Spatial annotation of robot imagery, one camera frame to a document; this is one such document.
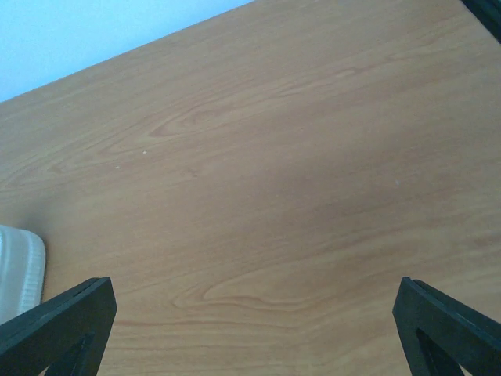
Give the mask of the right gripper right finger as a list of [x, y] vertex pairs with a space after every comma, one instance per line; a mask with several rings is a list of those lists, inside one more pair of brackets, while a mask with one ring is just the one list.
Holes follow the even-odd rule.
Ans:
[[411, 374], [500, 374], [500, 323], [409, 277], [392, 313]]

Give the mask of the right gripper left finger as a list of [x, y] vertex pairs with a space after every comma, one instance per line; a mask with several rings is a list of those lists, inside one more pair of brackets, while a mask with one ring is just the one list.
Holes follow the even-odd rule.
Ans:
[[2, 375], [96, 375], [117, 303], [91, 278], [1, 325]]

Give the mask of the beige lace platform sneaker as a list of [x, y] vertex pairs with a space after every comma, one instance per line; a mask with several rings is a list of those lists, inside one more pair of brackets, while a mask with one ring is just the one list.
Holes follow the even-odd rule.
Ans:
[[31, 231], [1, 226], [1, 323], [41, 303], [45, 244]]

